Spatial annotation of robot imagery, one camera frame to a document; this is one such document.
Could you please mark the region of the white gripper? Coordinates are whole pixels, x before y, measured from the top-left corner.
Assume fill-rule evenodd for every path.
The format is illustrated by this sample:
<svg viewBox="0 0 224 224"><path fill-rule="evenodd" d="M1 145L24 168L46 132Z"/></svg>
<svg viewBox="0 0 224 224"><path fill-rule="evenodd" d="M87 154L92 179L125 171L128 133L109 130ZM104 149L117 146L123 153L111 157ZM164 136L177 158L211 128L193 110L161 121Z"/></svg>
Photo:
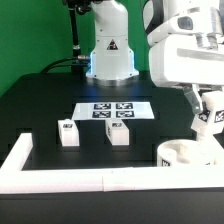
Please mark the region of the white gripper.
<svg viewBox="0 0 224 224"><path fill-rule="evenodd" d="M198 85L224 85L224 46L217 6L165 6L162 23L148 35L150 73L157 86L186 85L194 114L203 112Z"/></svg>

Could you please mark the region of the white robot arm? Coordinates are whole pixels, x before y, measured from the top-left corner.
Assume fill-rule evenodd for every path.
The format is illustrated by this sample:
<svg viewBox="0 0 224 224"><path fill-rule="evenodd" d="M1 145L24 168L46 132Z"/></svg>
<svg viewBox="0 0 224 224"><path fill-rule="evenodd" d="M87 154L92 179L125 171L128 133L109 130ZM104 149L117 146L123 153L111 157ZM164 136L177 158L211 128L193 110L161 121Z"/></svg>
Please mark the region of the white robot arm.
<svg viewBox="0 0 224 224"><path fill-rule="evenodd" d="M116 0L91 6L96 44L86 76L119 85L138 75L128 44L128 12ZM224 91L224 0L147 0L142 19L153 83L181 88L193 112L202 112L201 89Z"/></svg>

